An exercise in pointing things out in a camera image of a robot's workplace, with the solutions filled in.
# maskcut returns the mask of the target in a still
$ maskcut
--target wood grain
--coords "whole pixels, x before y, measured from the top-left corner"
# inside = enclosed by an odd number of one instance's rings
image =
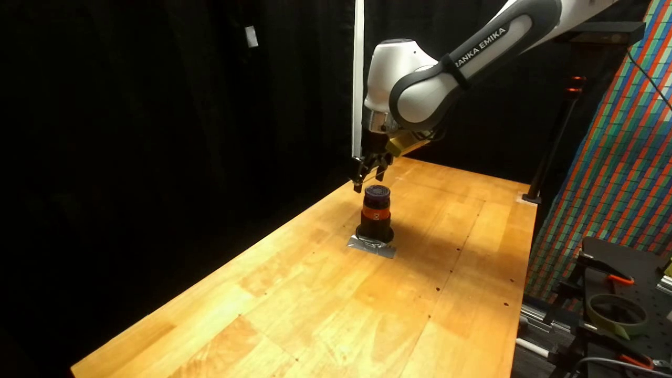
[[[349,247],[344,183],[77,362],[76,377],[511,377],[527,185],[395,159],[392,259]]]

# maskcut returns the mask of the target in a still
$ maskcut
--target wooden table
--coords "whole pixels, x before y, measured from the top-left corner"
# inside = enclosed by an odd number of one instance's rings
[[[527,185],[395,159],[395,257],[351,183],[77,362],[76,377],[511,377]]]

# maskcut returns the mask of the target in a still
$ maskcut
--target black backdrop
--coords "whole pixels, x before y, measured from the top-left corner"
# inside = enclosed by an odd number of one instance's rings
[[[368,51],[440,54],[500,4],[368,0]],[[339,0],[0,4],[0,373],[64,373],[347,180],[351,22]],[[417,155],[529,178],[567,54],[479,85]]]

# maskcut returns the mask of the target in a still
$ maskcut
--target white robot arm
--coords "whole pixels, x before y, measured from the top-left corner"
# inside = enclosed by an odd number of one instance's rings
[[[475,36],[440,59],[413,41],[384,41],[374,48],[366,107],[370,147],[359,159],[354,191],[372,169],[377,180],[397,155],[436,135],[449,104],[469,83],[504,56],[520,54],[603,13],[617,0],[508,0]]]

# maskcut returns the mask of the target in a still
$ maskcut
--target black cable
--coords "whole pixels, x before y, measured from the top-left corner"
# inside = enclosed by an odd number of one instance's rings
[[[651,83],[651,87],[655,88],[655,92],[664,98],[664,104],[668,106],[668,109],[672,109],[668,97],[664,94],[664,90],[658,88],[658,85],[655,85],[653,78],[646,74],[646,70],[643,70],[643,65],[639,65],[639,63],[634,60],[634,56],[629,54],[629,51],[626,51],[626,53],[627,53],[627,59],[632,60],[632,65],[639,68],[639,72]]]
[[[670,373],[664,373],[664,371],[658,371],[658,369],[646,369],[646,367],[640,367],[640,366],[632,366],[632,364],[617,362],[617,359],[606,359],[606,357],[584,357],[581,362],[576,364],[571,377],[576,377],[580,371],[581,364],[620,366],[620,367],[634,369],[634,371],[649,373],[649,377],[672,378]]]

